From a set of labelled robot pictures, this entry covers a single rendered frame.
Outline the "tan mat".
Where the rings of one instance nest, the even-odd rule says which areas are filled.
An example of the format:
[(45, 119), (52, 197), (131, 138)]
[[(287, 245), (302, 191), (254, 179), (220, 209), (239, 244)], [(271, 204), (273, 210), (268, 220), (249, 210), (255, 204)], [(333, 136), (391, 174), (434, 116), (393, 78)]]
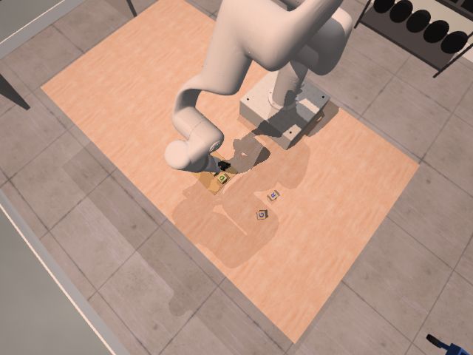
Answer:
[[(218, 154), (216, 151), (212, 152), (210, 155), (219, 158), (221, 161), (224, 161), (228, 163), (220, 154)], [(194, 173), (192, 174), (213, 194), (215, 195), (238, 171), (235, 170), (235, 168), (231, 165), (231, 167), (228, 167), (225, 169), (225, 171), (220, 170), (220, 172), (214, 177), (210, 172), (200, 172), (200, 173)], [(218, 180), (217, 177), (219, 177), (221, 174), (224, 174), (224, 176), (227, 177), (226, 182), (224, 184), (221, 184)]]

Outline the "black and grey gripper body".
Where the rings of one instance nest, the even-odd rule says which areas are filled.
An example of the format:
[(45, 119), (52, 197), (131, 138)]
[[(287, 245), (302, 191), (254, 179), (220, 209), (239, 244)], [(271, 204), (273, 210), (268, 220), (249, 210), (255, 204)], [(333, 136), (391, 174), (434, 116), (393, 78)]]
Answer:
[(203, 172), (220, 172), (220, 167), (218, 166), (218, 162), (221, 160), (217, 157), (214, 157), (212, 155), (208, 155), (208, 165), (207, 167), (203, 170)]

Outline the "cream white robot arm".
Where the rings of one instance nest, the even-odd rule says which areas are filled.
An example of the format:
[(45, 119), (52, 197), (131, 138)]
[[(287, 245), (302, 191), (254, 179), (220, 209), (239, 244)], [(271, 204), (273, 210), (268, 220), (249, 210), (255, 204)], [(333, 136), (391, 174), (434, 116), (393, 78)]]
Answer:
[(235, 95), (253, 59), (267, 71), (278, 70), (268, 101), (289, 111), (298, 104), (307, 67), (326, 75), (337, 65), (353, 28), (351, 16), (339, 7), (343, 0), (280, 1), (287, 11), (271, 0), (222, 0), (202, 71), (174, 99), (171, 121), (187, 141), (166, 147), (171, 168), (202, 172), (224, 141), (222, 131), (196, 109), (202, 90)]

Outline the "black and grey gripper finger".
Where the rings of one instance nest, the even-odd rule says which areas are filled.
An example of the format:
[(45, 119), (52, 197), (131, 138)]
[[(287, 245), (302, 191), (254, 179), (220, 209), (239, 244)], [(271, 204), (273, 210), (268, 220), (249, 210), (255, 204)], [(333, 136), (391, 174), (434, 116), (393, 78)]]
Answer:
[(230, 163), (226, 163), (224, 161), (220, 161), (218, 162), (218, 166), (220, 167), (220, 169), (222, 171), (225, 171), (225, 169), (227, 169), (228, 167), (231, 167), (231, 164)]

